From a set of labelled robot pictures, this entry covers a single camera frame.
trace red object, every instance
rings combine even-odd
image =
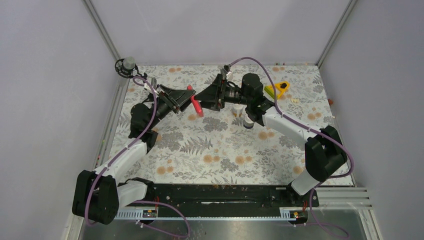
[[[188,85],[187,86],[187,89],[188,90],[193,90],[193,88],[192,88],[191,85]],[[203,117],[203,110],[202,110],[202,106],[200,106],[199,101],[198,100],[195,100],[195,96],[194,95],[191,96],[190,99],[191,99],[191,102],[193,103],[194,110],[196,110],[197,115],[199,115],[199,117],[202,118]]]

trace small yellow object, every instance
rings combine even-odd
[[[281,96],[289,89],[290,83],[287,81],[282,81],[275,84],[275,89],[277,90],[277,99],[281,98]],[[269,94],[272,98],[274,98],[274,90],[272,85],[265,86],[263,88],[267,94]]]

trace purple hose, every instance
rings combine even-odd
[[[140,77],[140,76],[135,76],[132,78],[132,81],[139,85],[139,86],[144,86],[138,82],[136,82],[136,79],[141,79],[144,83],[146,83],[150,90],[151,93],[153,94],[153,114],[151,115],[150,121],[148,122],[147,126],[145,127],[145,129],[140,133],[140,135],[138,135],[138,137],[136,139],[134,139],[130,144],[128,144],[128,147],[124,147],[120,152],[118,152],[118,154],[116,154],[112,160],[110,160],[110,162],[107,164],[107,167],[104,167],[98,174],[97,177],[94,179],[93,183],[91,184],[91,188],[90,191],[88,192],[88,196],[87,196],[87,203],[85,204],[85,210],[84,210],[84,219],[85,219],[85,223],[88,226],[93,226],[96,222],[90,222],[89,221],[89,208],[90,208],[90,202],[92,200],[92,196],[93,196],[93,192],[94,189],[97,185],[97,182],[99,181],[100,177],[106,172],[106,170],[123,154],[125,153],[126,150],[128,150],[132,145],[134,145],[145,133],[146,131],[149,129],[150,125],[152,125],[153,120],[155,119],[155,114],[156,114],[156,107],[157,107],[157,102],[156,102],[156,93],[155,93],[155,89],[153,88],[153,86],[144,78]]]
[[[327,139],[327,140],[329,140],[329,141],[331,141],[332,143],[334,143],[336,146],[338,146],[339,148],[341,148],[345,153],[346,153],[346,155],[347,155],[347,157],[349,158],[349,161],[350,161],[350,169],[349,169],[349,171],[347,171],[346,173],[343,173],[343,174],[340,174],[340,175],[335,175],[335,176],[330,176],[329,178],[330,179],[335,179],[335,178],[343,178],[343,177],[346,177],[346,176],[349,176],[352,172],[353,172],[353,170],[354,170],[354,167],[355,167],[355,161],[354,161],[354,159],[353,159],[353,157],[352,157],[352,155],[351,155],[351,153],[346,149],[346,147],[344,147],[342,144],[340,144],[338,141],[336,141],[336,140],[334,140],[333,138],[331,138],[331,137],[329,137],[329,136],[327,136],[327,135],[325,135],[324,133],[322,133],[322,132],[320,132],[320,131],[318,131],[318,130],[315,130],[315,129],[312,129],[312,128],[310,128],[309,126],[307,126],[307,125],[305,125],[305,124],[302,124],[302,123],[300,123],[300,122],[298,122],[296,119],[294,119],[294,118],[291,118],[290,116],[288,116],[288,115],[285,115],[281,110],[280,110],[280,108],[278,107],[278,104],[277,104],[277,90],[276,90],[276,86],[274,85],[274,82],[273,82],[273,80],[271,79],[271,76],[270,76],[270,74],[268,73],[268,71],[265,69],[265,67],[264,67],[264,65],[262,65],[258,60],[256,60],[256,59],[254,59],[253,57],[249,57],[249,56],[245,56],[245,57],[241,57],[241,58],[239,58],[239,59],[237,59],[237,60],[235,60],[235,61],[233,61],[232,63],[230,63],[229,64],[229,66],[231,67],[231,66],[233,66],[234,64],[236,64],[236,63],[238,63],[238,62],[240,62],[241,60],[245,60],[245,59],[249,59],[249,60],[252,60],[252,61],[254,61],[254,62],[256,62],[262,69],[263,69],[263,71],[265,72],[265,74],[266,74],[266,76],[268,77],[268,79],[269,79],[269,82],[271,83],[271,85],[272,85],[272,89],[273,89],[273,91],[274,91],[274,103],[275,103],[275,110],[283,117],[283,118],[285,118],[285,119],[287,119],[287,120],[289,120],[290,122],[292,122],[292,123],[294,123],[294,124],[296,124],[296,125],[298,125],[299,127],[301,127],[301,128],[304,128],[304,129],[306,129],[306,130],[308,130],[308,131],[310,131],[310,132],[312,132],[312,133],[314,133],[314,134],[317,134],[317,135],[320,135],[321,137],[323,137],[323,138],[325,138],[325,139]],[[323,182],[320,182],[318,185],[316,185],[314,188],[312,188],[311,189],[311,191],[310,191],[310,196],[309,196],[309,208],[310,208],[310,213],[312,214],[312,217],[313,217],[313,219],[316,221],[316,225],[319,225],[326,233],[328,233],[328,234],[330,234],[331,236],[333,236],[333,237],[336,237],[336,238],[341,238],[341,239],[349,239],[350,238],[350,235],[349,235],[349,233],[345,230],[345,229],[343,229],[342,227],[340,227],[340,226],[337,226],[337,225],[334,225],[334,224],[330,224],[330,223],[321,223],[320,221],[318,221],[318,219],[316,218],[316,216],[315,216],[315,214],[314,214],[314,211],[312,210],[312,193],[314,193],[314,191],[315,191],[315,188],[316,187],[318,187],[318,186],[320,186],[321,184],[323,184]],[[331,226],[331,227],[335,227],[335,228],[337,228],[337,229],[340,229],[340,230],[342,230],[343,232],[345,232],[346,233],[346,235],[347,236],[340,236],[340,235],[336,235],[336,234],[334,234],[334,233],[332,233],[330,230],[328,230],[324,225],[326,225],[326,226]]]
[[[143,226],[146,227],[146,228],[149,228],[149,229],[153,229],[153,230],[159,231],[159,232],[164,233],[164,234],[168,234],[168,235],[173,236],[173,237],[176,237],[176,238],[183,238],[183,239],[185,239],[185,238],[190,237],[190,233],[192,231],[192,228],[190,227],[189,221],[186,219],[186,217],[178,209],[176,209],[172,205],[169,205],[169,204],[166,204],[166,203],[163,203],[163,202],[143,201],[143,200],[135,201],[133,203],[134,204],[155,204],[155,205],[157,204],[157,205],[162,205],[162,206],[165,206],[165,207],[168,207],[168,208],[174,210],[178,215],[180,215],[182,217],[182,219],[185,222],[185,225],[187,225],[187,234],[186,235],[174,234],[174,233],[171,233],[171,232],[168,232],[168,231],[165,231],[165,230],[162,230],[162,229],[159,229],[159,228],[156,228],[154,226],[147,225],[147,224],[143,224]]]

